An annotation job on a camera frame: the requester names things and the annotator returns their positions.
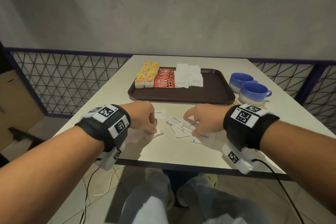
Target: light blue jeans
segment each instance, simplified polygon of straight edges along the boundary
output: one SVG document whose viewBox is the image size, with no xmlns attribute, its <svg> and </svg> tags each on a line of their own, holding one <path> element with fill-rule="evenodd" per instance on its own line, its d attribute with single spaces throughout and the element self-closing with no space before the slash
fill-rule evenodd
<svg viewBox="0 0 336 224">
<path fill-rule="evenodd" d="M 133 189 L 125 201 L 119 224 L 168 224 L 166 206 L 169 191 L 168 176 L 152 173 L 144 184 Z M 183 185 L 181 196 L 204 224 L 272 223 L 257 203 L 216 190 L 200 176 Z"/>
</svg>

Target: gray wall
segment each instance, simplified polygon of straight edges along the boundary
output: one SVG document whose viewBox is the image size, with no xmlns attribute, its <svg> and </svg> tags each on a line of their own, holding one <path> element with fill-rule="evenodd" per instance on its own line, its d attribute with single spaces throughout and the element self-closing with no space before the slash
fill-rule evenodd
<svg viewBox="0 0 336 224">
<path fill-rule="evenodd" d="M 0 0 L 6 47 L 336 59 L 335 0 Z"/>
</svg>

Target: beige sneaker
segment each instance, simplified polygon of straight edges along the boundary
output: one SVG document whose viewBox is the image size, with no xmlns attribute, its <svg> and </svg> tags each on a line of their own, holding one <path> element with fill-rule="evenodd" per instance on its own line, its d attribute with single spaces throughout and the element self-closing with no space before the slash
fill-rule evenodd
<svg viewBox="0 0 336 224">
<path fill-rule="evenodd" d="M 198 174 L 198 176 L 203 176 L 208 183 L 210 184 L 211 187 L 216 188 L 217 183 L 218 183 L 218 175 L 215 174 Z M 176 192 L 176 198 L 178 200 L 178 202 L 180 203 L 180 205 L 187 207 L 187 204 L 185 203 L 185 201 L 182 199 L 181 196 L 181 188 L 178 188 L 177 192 Z"/>
<path fill-rule="evenodd" d="M 145 180 L 146 181 L 148 180 L 148 177 L 152 172 L 163 174 L 162 169 L 146 167 L 145 168 Z M 169 199 L 168 204 L 167 204 L 167 211 L 170 210 L 175 204 L 175 196 L 174 196 L 174 193 L 173 193 L 171 188 L 170 188 L 169 194 L 170 194 L 170 199 Z"/>
</svg>

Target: plastic tray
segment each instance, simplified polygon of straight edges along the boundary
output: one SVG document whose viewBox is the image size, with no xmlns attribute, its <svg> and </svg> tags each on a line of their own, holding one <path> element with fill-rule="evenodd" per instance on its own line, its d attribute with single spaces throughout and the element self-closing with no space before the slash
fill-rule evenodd
<svg viewBox="0 0 336 224">
<path fill-rule="evenodd" d="M 188 89 L 152 88 L 139 90 L 135 88 L 133 82 L 127 93 L 134 99 L 147 101 L 208 103 L 222 105 L 229 105 L 234 102 L 236 97 L 221 71 L 202 68 L 201 73 L 203 76 L 203 87 L 191 86 Z"/>
</svg>

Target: white table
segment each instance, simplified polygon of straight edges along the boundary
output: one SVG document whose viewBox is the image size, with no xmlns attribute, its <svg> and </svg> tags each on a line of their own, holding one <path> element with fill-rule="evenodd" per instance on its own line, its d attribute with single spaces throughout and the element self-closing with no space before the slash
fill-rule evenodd
<svg viewBox="0 0 336 224">
<path fill-rule="evenodd" d="M 273 92 L 268 98 L 266 108 L 276 114 L 281 120 L 310 129 L 317 133 L 335 137 L 321 122 L 313 117 L 306 109 L 298 104 L 291 96 L 284 92 L 271 79 L 263 74 L 247 59 L 227 58 L 197 58 L 172 56 L 146 56 L 134 55 L 58 132 L 61 133 L 78 121 L 80 116 L 100 104 L 126 104 L 132 100 L 127 94 L 136 73 L 146 61 L 158 62 L 160 66 L 175 67 L 177 63 L 199 65 L 201 68 L 213 68 L 221 71 L 229 81 L 232 73 L 244 72 L 254 77 Z M 182 117 L 194 104 L 184 103 L 153 103 L 155 109 L 165 109 L 166 115 Z M 189 137 L 177 139 L 172 129 L 164 120 L 158 121 L 158 126 L 164 135 L 153 140 L 140 140 L 136 144 L 127 144 L 125 151 L 120 155 L 117 164 L 142 167 L 156 167 L 163 169 L 217 173 L 227 175 L 241 175 L 240 172 L 229 165 L 226 157 L 222 157 L 221 147 L 227 142 L 225 132 L 216 134 L 220 143 L 215 149 L 189 141 Z M 267 158 L 282 179 L 287 175 L 270 159 Z M 252 171 L 252 177 L 274 178 L 269 170 Z"/>
</svg>

